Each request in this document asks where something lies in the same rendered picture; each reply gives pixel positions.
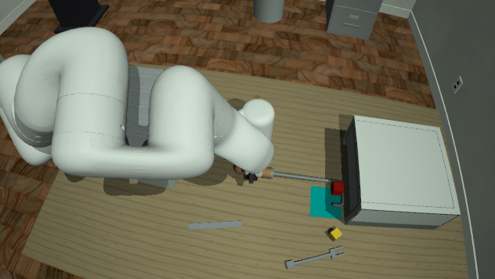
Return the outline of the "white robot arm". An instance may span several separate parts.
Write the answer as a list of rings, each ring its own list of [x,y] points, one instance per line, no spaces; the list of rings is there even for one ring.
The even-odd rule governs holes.
[[[237,111],[199,71],[169,67],[152,86],[148,144],[140,147],[125,142],[128,90],[125,47],[99,27],[61,32],[0,63],[0,116],[30,165],[52,160],[72,176],[189,179],[218,156],[251,174],[273,159],[275,112],[266,100]]]

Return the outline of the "red block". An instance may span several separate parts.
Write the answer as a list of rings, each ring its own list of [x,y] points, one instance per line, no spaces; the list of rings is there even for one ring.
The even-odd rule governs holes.
[[[331,185],[331,195],[342,195],[344,192],[343,182],[333,182]]]

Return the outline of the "teal square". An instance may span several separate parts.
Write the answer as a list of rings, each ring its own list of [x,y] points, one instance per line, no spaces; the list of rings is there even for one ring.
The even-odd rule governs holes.
[[[341,203],[341,195],[331,195],[329,187],[311,186],[310,216],[341,219],[341,207],[332,204]]]

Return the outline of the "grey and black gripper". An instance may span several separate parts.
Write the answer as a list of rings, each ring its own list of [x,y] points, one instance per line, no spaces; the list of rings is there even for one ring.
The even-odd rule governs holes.
[[[249,179],[249,183],[253,183],[255,180],[258,180],[258,177],[262,176],[262,172],[258,174],[251,174],[249,172],[244,171],[245,175],[247,176],[247,179]]]

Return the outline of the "grey flat bar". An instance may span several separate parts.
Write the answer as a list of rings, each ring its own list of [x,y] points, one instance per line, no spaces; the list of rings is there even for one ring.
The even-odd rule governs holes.
[[[213,223],[189,223],[189,230],[219,229],[243,227],[241,221],[213,222]]]

